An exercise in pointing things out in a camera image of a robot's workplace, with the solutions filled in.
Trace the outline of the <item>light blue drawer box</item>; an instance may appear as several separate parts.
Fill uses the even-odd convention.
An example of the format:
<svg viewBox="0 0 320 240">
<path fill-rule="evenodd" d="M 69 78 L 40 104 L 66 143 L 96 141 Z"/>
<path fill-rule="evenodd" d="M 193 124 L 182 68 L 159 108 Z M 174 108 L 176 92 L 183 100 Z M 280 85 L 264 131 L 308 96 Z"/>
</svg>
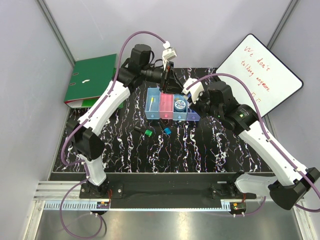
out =
<svg viewBox="0 0 320 240">
<path fill-rule="evenodd" d="M 187 106 L 188 106 L 187 101 L 184 99 L 184 97 L 182 95 L 174 94 L 173 95 L 173 107 L 174 107 L 174 101 L 176 99 L 182 99 L 182 100 L 185 101 L 186 110 L 185 110 L 185 112 L 175 112 L 173 110 L 173 120 L 175 120 L 175 121 L 184 121 L 187 118 Z"/>
</svg>

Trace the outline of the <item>blue cleaning gel jar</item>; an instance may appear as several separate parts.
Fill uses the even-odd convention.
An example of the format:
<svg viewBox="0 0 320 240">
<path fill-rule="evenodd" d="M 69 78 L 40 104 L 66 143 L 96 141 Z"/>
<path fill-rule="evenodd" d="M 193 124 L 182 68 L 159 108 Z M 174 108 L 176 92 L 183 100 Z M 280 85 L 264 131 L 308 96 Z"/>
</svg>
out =
<svg viewBox="0 0 320 240">
<path fill-rule="evenodd" d="M 173 103 L 173 109 L 175 112 L 185 112 L 186 107 L 187 104 L 183 99 L 176 99 Z"/>
</svg>

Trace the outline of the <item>white marker yellow cap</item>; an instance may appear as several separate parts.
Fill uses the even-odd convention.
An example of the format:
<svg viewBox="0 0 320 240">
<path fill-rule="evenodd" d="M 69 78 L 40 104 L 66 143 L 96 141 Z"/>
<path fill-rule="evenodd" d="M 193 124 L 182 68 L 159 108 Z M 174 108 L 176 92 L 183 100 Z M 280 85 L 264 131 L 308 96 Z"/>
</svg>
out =
<svg viewBox="0 0 320 240">
<path fill-rule="evenodd" d="M 149 111 L 151 111 L 152 110 L 152 106 L 153 106 L 153 103 L 155 102 L 155 98 L 154 97 L 151 97 L 151 99 L 150 99 L 150 105 L 149 105 Z"/>
</svg>

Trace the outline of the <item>sky blue drawer box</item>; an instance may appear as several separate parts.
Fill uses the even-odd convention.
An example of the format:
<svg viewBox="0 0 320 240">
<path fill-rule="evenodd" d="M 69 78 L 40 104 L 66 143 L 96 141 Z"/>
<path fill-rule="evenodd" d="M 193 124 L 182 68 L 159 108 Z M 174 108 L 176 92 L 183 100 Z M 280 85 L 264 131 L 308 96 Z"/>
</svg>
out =
<svg viewBox="0 0 320 240">
<path fill-rule="evenodd" d="M 148 120 L 158 120 L 160 119 L 159 108 L 160 108 L 160 89 L 158 87 L 148 88 L 145 103 L 145 116 Z M 151 102 L 151 97 L 154 97 L 154 103 L 152 105 L 152 110 L 149 111 L 149 106 Z"/>
</svg>

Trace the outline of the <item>black highlighter blue cap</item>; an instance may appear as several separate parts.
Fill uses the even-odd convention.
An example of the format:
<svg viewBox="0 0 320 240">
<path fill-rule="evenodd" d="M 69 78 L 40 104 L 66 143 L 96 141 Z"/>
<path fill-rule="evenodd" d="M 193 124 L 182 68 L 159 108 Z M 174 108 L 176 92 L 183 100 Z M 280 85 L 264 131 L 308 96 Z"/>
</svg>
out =
<svg viewBox="0 0 320 240">
<path fill-rule="evenodd" d="M 159 125 L 162 128 L 162 131 L 166 134 L 166 135 L 170 135 L 172 132 L 170 130 L 170 128 L 168 127 L 168 125 L 166 123 L 163 122 L 162 119 L 159 119 Z"/>
</svg>

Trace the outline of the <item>black highlighter green cap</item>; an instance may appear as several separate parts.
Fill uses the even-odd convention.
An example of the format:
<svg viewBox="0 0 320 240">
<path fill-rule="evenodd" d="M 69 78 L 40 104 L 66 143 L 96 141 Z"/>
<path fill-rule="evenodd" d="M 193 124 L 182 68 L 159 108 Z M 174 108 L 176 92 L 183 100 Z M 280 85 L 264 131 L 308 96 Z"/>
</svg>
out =
<svg viewBox="0 0 320 240">
<path fill-rule="evenodd" d="M 148 137 L 151 137 L 153 135 L 153 132 L 151 130 L 143 128 L 143 127 L 135 126 L 134 130 L 139 132 L 139 133 L 141 133 L 141 134 L 144 134 L 144 135 L 146 135 Z"/>
</svg>

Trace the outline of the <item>purple drawer box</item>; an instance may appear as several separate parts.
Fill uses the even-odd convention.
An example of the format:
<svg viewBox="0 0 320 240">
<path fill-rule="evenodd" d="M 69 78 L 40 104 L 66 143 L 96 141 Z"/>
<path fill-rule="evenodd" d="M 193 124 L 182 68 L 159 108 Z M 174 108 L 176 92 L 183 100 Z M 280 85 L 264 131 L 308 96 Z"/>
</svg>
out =
<svg viewBox="0 0 320 240">
<path fill-rule="evenodd" d="M 187 121 L 198 122 L 200 120 L 200 118 L 201 117 L 195 111 L 188 112 L 187 116 L 186 116 Z"/>
</svg>

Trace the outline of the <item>pink drawer box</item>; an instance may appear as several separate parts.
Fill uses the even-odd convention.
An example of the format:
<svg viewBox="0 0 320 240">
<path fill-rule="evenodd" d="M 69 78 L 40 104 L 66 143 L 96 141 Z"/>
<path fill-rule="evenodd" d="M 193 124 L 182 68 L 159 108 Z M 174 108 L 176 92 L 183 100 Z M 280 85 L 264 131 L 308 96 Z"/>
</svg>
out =
<svg viewBox="0 0 320 240">
<path fill-rule="evenodd" d="M 174 95 L 169 93 L 161 93 L 159 101 L 159 117 L 165 120 L 173 119 Z"/>
</svg>

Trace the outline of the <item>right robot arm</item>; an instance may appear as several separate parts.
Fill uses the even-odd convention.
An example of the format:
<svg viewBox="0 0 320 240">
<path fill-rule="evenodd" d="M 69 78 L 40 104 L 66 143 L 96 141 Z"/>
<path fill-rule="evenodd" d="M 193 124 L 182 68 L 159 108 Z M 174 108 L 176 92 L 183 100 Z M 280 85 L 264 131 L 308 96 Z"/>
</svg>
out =
<svg viewBox="0 0 320 240">
<path fill-rule="evenodd" d="M 227 185 L 228 195 L 239 198 L 243 194 L 270 197 L 279 207 L 290 210 L 310 190 L 317 194 L 315 182 L 320 172 L 307 168 L 296 160 L 269 133 L 257 107 L 240 104 L 232 88 L 223 81 L 204 87 L 203 83 L 189 78 L 182 87 L 189 106 L 201 117 L 215 117 L 222 125 L 249 144 L 274 173 L 273 177 L 239 173 Z"/>
</svg>

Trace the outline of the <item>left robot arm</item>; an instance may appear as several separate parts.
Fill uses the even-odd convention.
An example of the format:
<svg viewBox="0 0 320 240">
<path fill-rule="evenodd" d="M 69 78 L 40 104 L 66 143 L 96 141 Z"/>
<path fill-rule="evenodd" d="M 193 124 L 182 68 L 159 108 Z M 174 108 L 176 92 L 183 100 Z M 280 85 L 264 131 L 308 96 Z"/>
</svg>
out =
<svg viewBox="0 0 320 240">
<path fill-rule="evenodd" d="M 155 67 L 150 62 L 154 54 L 151 47 L 136 44 L 97 102 L 77 122 L 68 125 L 72 146 L 84 165 L 85 179 L 91 184 L 90 192 L 97 198 L 103 198 L 108 193 L 107 175 L 102 163 L 105 144 L 99 135 L 118 106 L 144 81 L 158 84 L 165 94 L 180 95 L 183 92 L 183 84 L 175 74 L 172 61 L 177 53 L 168 41 L 163 47 L 162 66 Z"/>
</svg>

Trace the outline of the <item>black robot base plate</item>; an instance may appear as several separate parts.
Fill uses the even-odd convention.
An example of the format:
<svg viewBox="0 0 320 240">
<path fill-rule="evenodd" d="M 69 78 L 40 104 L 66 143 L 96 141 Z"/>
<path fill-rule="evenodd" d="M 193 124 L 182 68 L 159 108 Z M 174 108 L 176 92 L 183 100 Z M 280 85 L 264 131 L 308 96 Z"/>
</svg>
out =
<svg viewBox="0 0 320 240">
<path fill-rule="evenodd" d="M 108 173 L 106 183 L 81 185 L 81 199 L 111 199 L 112 209 L 213 210 L 222 200 L 255 199 L 234 186 L 235 173 Z"/>
</svg>

